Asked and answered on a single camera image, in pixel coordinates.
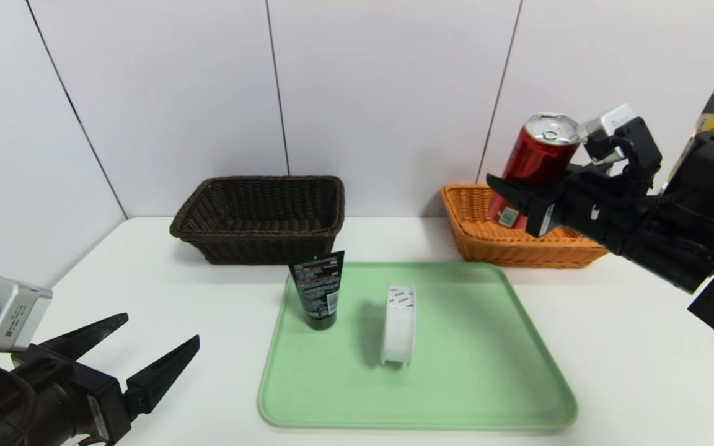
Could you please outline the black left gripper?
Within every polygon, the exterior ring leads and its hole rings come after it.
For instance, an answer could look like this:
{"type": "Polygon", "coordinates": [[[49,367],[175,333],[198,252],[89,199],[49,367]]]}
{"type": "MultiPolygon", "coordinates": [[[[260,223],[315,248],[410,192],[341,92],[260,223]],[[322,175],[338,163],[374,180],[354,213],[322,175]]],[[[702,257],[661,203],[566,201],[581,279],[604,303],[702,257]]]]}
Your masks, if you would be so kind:
{"type": "Polygon", "coordinates": [[[77,435],[81,445],[116,444],[130,421],[153,412],[199,351],[195,335],[126,379],[124,405],[115,378],[78,360],[129,319],[127,313],[105,317],[11,355],[15,375],[37,395],[29,445],[62,445],[77,435]]]}

